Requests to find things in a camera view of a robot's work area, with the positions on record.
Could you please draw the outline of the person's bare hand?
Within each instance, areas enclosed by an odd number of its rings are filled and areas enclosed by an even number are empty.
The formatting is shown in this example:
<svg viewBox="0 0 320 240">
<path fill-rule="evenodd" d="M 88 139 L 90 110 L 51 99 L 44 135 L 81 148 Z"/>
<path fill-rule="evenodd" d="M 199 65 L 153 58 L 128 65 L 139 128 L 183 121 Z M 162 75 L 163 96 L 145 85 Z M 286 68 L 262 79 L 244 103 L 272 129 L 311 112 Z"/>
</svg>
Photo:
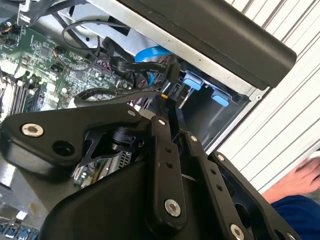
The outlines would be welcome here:
<svg viewBox="0 0 320 240">
<path fill-rule="evenodd" d="M 320 158 L 305 159 L 262 196 L 272 204 L 288 196 L 307 195 L 320 188 Z"/>
</svg>

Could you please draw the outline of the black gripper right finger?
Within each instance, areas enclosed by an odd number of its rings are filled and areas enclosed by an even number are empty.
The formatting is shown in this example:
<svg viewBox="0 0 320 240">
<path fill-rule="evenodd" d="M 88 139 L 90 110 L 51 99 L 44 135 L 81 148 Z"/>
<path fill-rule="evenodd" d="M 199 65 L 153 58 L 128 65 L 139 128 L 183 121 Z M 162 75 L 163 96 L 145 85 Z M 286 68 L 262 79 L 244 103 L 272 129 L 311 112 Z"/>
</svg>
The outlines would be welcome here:
<svg viewBox="0 0 320 240">
<path fill-rule="evenodd" d="M 206 155 L 172 102 L 172 139 L 191 189 L 187 200 L 204 239 L 298 240 L 295 230 L 221 153 Z"/>
</svg>

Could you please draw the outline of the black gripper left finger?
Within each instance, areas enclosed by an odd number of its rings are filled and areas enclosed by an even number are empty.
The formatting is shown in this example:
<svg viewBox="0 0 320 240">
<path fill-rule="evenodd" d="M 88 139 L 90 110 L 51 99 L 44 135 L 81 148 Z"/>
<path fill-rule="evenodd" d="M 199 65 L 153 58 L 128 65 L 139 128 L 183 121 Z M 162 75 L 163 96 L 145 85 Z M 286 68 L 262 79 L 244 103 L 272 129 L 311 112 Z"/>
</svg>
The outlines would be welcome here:
<svg viewBox="0 0 320 240">
<path fill-rule="evenodd" d="M 187 222 L 179 151 L 181 113 L 158 97 L 151 119 L 125 103 L 9 116 L 0 127 L 4 159 L 37 184 L 65 184 L 80 164 L 121 151 L 134 161 L 62 199 L 41 234 L 175 234 Z"/>
</svg>

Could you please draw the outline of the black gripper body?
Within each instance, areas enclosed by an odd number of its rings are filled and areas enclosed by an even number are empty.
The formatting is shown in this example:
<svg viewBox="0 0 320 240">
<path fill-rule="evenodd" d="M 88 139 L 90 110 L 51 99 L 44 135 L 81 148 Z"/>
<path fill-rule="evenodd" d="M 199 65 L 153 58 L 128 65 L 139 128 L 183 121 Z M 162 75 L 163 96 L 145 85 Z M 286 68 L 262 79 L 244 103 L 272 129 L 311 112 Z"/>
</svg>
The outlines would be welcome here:
<svg viewBox="0 0 320 240">
<path fill-rule="evenodd" d="M 59 202 L 40 230 L 42 240 L 212 240 L 187 200 L 190 184 L 177 146 L 154 140 L 146 159 Z"/>
</svg>

